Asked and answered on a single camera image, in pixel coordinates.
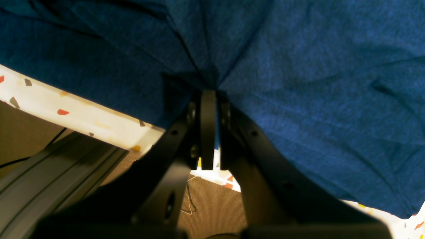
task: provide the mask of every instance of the blue fabric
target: blue fabric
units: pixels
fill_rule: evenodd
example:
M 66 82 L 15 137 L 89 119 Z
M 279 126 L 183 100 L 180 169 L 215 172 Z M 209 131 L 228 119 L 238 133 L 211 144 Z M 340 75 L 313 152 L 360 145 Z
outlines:
M 335 197 L 401 218 L 425 200 L 422 1 L 0 0 L 0 8 L 2 65 L 164 128 L 195 89 L 223 90 Z

